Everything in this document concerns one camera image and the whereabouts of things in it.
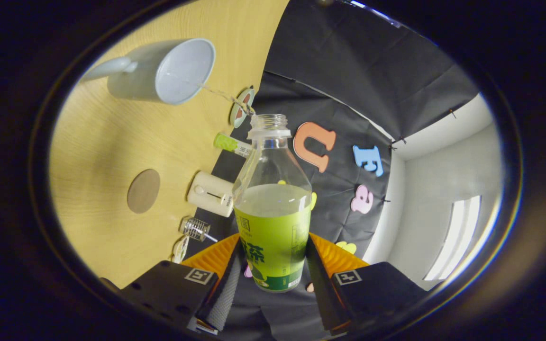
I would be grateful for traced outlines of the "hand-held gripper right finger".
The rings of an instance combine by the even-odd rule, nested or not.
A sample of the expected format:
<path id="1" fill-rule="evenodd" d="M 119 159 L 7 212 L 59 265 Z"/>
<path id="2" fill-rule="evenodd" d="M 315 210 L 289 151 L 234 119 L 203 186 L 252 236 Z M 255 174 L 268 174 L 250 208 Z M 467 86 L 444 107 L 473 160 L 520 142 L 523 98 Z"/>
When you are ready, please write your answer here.
<path id="1" fill-rule="evenodd" d="M 387 328 L 428 295 L 390 263 L 368 265 L 314 233 L 306 244 L 306 261 L 327 332 Z"/>

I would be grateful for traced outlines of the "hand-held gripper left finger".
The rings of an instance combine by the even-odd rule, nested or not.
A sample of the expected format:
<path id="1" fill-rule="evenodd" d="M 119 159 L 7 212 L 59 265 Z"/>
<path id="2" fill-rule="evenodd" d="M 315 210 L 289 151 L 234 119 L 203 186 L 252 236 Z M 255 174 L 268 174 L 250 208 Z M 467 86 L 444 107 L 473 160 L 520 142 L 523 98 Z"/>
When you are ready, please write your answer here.
<path id="1" fill-rule="evenodd" d="M 176 329 L 221 332 L 241 273 L 240 235 L 174 263 L 161 261 L 121 290 L 138 308 Z"/>

